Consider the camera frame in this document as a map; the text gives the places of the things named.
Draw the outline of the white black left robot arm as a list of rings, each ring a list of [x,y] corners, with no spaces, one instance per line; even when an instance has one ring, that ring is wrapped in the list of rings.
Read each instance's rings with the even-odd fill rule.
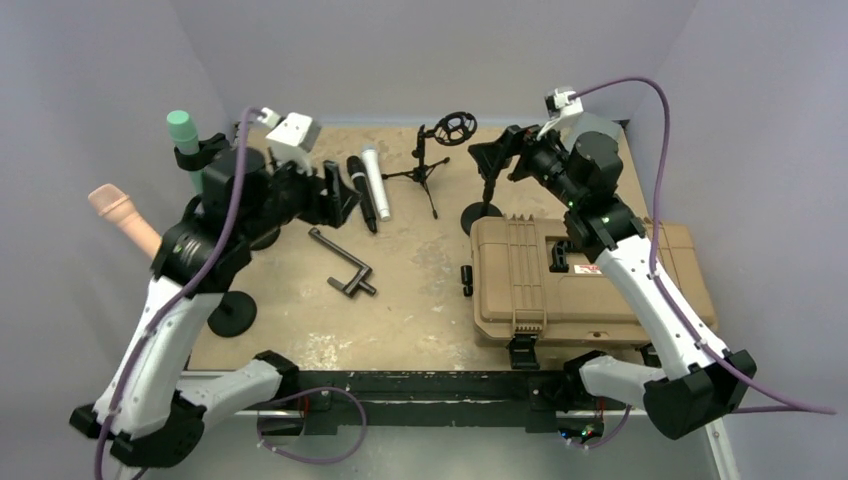
[[[358,196],[339,165],[268,170],[253,148],[224,150],[203,169],[203,189],[163,236],[145,309],[121,365],[100,398],[76,408],[70,424],[102,453],[140,469],[171,468],[203,433],[250,406],[284,409],[297,399],[298,367],[264,351],[201,387],[178,381],[195,341],[221,304],[252,244],[294,220],[342,226]]]

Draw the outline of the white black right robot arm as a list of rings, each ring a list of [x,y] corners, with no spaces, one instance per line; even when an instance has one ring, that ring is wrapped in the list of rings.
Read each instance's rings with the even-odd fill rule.
[[[566,363],[561,392],[569,404],[584,407],[597,397],[619,401],[645,411],[672,440],[738,408],[757,365],[703,324],[657,262],[652,243],[659,236],[647,234],[616,193],[623,161],[614,139],[586,132],[566,148],[553,131],[512,125],[468,152],[486,180],[486,198],[516,158],[509,180],[532,178],[566,207],[568,237],[624,297],[659,356],[657,368],[600,351]]]

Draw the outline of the black clip stand green mic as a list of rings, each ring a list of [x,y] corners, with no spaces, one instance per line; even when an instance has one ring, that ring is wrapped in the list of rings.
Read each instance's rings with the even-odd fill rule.
[[[206,232],[220,233],[228,213],[236,173],[237,150],[225,135],[218,133],[199,141],[200,152],[184,156],[174,150],[178,167],[194,176],[196,195],[184,210],[184,217],[198,221]],[[269,218],[265,211],[271,197],[272,177],[263,154],[246,150],[246,173],[237,219],[231,237],[242,237],[253,250],[264,250],[279,238],[278,227],[263,226]]]

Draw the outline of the green microphone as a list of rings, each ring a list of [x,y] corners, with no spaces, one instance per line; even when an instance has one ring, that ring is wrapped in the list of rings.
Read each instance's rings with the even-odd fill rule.
[[[199,135],[191,115],[185,110],[173,110],[166,116],[168,134],[175,151],[184,156],[200,152]]]

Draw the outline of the black round base clip stand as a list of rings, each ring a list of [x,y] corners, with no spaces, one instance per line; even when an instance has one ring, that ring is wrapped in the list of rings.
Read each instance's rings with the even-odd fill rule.
[[[485,217],[502,217],[501,210],[494,206],[491,201],[497,177],[489,177],[484,183],[482,200],[469,204],[461,213],[460,226],[466,235],[470,235],[473,224]]]

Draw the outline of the black shock mount round stand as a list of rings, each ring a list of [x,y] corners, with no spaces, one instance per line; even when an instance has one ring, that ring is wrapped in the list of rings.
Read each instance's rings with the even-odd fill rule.
[[[257,311],[257,304],[249,294],[230,291],[213,310],[207,325],[212,333],[219,337],[237,337],[253,325]]]

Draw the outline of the black microphone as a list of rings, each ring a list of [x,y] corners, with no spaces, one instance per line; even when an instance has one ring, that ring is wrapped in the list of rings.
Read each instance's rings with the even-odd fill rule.
[[[360,157],[351,155],[346,159],[346,167],[353,185],[360,196],[360,209],[367,229],[372,233],[378,232],[377,215],[371,197],[365,165]]]

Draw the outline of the pink microphone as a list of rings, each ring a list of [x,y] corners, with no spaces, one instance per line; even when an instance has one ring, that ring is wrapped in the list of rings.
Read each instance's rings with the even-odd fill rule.
[[[87,199],[101,218],[121,230],[150,259],[155,258],[161,235],[139,213],[128,194],[107,183],[90,192]]]

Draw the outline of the tan hard plastic case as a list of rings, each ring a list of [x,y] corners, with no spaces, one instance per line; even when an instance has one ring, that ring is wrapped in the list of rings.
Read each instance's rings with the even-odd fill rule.
[[[686,335],[649,277],[651,235],[591,260],[561,220],[485,217],[461,270],[481,346],[507,350],[514,370],[537,370],[539,347],[672,346]]]

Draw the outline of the white microphone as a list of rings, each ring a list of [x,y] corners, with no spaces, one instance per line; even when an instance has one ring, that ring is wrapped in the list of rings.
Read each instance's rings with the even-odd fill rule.
[[[366,145],[361,154],[377,215],[381,221],[390,221],[392,216],[379,166],[378,152],[374,146]]]

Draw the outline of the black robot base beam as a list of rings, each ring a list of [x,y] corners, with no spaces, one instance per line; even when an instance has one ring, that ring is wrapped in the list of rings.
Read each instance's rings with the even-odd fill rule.
[[[611,399],[571,397],[560,370],[538,371],[302,371],[283,392],[305,400],[249,406],[251,413],[287,411],[309,435],[341,426],[519,428],[554,433],[563,419],[609,416],[624,408]]]

